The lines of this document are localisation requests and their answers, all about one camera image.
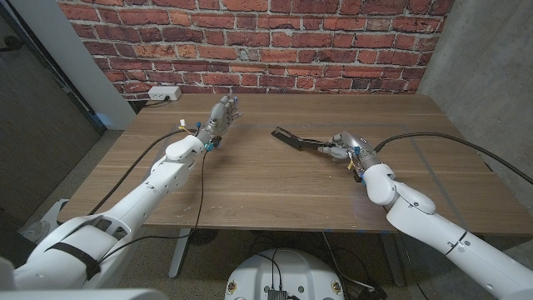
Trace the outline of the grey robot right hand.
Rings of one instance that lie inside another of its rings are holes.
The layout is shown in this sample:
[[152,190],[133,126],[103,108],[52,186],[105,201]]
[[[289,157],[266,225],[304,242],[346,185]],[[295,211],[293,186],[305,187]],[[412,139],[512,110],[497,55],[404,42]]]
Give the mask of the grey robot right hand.
[[357,160],[364,170],[381,164],[374,148],[363,137],[343,131],[333,136],[326,146],[318,148],[320,153],[325,153],[335,159]]

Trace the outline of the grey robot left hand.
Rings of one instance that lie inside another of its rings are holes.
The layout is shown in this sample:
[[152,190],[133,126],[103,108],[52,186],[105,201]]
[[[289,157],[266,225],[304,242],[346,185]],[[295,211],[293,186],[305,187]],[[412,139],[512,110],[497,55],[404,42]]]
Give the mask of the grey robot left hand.
[[211,110],[207,123],[199,130],[197,138],[204,144],[214,137],[222,136],[234,120],[242,116],[238,112],[238,100],[231,94],[225,95]]

